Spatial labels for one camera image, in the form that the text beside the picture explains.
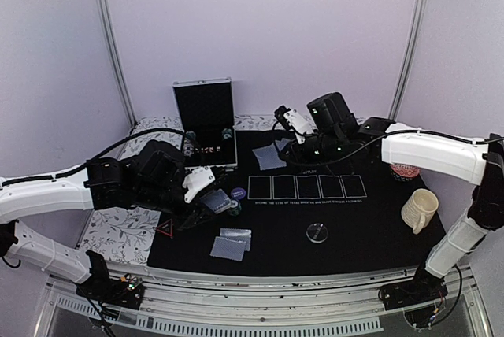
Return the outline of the blue patterned card deck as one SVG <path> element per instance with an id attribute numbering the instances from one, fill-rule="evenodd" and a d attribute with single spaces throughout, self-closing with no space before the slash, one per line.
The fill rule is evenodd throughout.
<path id="1" fill-rule="evenodd" d="M 200 202 L 215 214 L 223 213 L 232 205 L 231 199 L 222 189 L 205 194 L 200 198 Z"/>

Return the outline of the green poker chip pile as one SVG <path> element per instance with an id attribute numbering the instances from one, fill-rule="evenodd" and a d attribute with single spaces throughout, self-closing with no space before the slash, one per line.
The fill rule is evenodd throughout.
<path id="1" fill-rule="evenodd" d="M 238 216 L 241 213 L 241 204 L 236 200 L 231 200 L 227 213 L 231 216 Z"/>

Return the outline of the purple small blind button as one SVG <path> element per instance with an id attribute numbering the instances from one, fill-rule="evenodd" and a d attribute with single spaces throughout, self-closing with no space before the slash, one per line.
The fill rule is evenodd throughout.
<path id="1" fill-rule="evenodd" d="M 242 187 L 236 187 L 231 190 L 230 195 L 235 200 L 242 200 L 246 197 L 246 190 Z"/>

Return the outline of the long poker chip stack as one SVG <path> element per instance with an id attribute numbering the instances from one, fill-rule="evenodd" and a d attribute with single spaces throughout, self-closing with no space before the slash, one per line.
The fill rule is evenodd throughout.
<path id="1" fill-rule="evenodd" d="M 194 131 L 187 131 L 184 141 L 183 141 L 183 154 L 186 157 L 192 157 L 195 152 L 195 142 L 196 142 L 196 134 Z"/>

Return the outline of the short poker chip stack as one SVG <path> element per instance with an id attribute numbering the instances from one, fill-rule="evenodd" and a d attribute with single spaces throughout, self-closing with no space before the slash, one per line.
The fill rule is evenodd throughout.
<path id="1" fill-rule="evenodd" d="M 230 128 L 224 128 L 221 132 L 222 139 L 228 140 L 233 137 L 233 131 Z"/>

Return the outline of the clear dealer button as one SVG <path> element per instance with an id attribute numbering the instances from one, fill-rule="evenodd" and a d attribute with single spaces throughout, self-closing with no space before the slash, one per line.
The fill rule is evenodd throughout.
<path id="1" fill-rule="evenodd" d="M 313 223 L 306 229 L 306 236 L 310 242 L 320 244 L 327 240 L 328 229 L 325 224 Z"/>

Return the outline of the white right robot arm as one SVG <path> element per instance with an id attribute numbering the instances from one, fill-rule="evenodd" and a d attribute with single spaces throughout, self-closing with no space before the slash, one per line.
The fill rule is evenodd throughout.
<path id="1" fill-rule="evenodd" d="M 382 117 L 359 123 L 339 92 L 307 105 L 310 117 L 279 106 L 274 117 L 294 133 L 280 159 L 298 168 L 341 163 L 363 154 L 393 167 L 428 172 L 428 183 L 442 192 L 442 220 L 449 229 L 407 286 L 413 302 L 424 302 L 461 258 L 472 253 L 490 231 L 503 226 L 503 137 L 449 135 Z"/>

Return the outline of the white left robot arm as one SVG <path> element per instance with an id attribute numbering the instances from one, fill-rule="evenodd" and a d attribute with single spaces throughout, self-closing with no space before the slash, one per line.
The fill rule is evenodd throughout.
<path id="1" fill-rule="evenodd" d="M 198 196 L 217 181 L 209 166 L 187 169 L 173 145 L 150 140 L 132 157 L 97 157 L 63 172 L 1 183 L 1 255 L 19 258 L 82 285 L 101 301 L 117 294 L 101 254 L 80 253 L 33 231 L 22 218 L 63 210 L 137 207 L 173 215 L 198 210 Z"/>

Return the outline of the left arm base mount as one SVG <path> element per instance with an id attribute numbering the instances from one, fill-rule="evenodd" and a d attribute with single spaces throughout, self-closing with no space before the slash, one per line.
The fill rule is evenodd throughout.
<path id="1" fill-rule="evenodd" d="M 91 276 L 76 285 L 76 294 L 100 305 L 139 310 L 145 292 L 143 279 L 130 273 L 113 279 L 101 254 L 88 250 L 86 255 L 90 258 Z"/>

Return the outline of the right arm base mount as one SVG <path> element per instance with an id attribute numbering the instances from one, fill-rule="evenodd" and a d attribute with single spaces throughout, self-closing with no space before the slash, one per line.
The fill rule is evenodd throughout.
<path id="1" fill-rule="evenodd" d="M 391 310 L 445 298 L 447 294 L 444 278 L 433 276 L 421 266 L 411 280 L 381 286 L 378 298 L 386 310 Z"/>

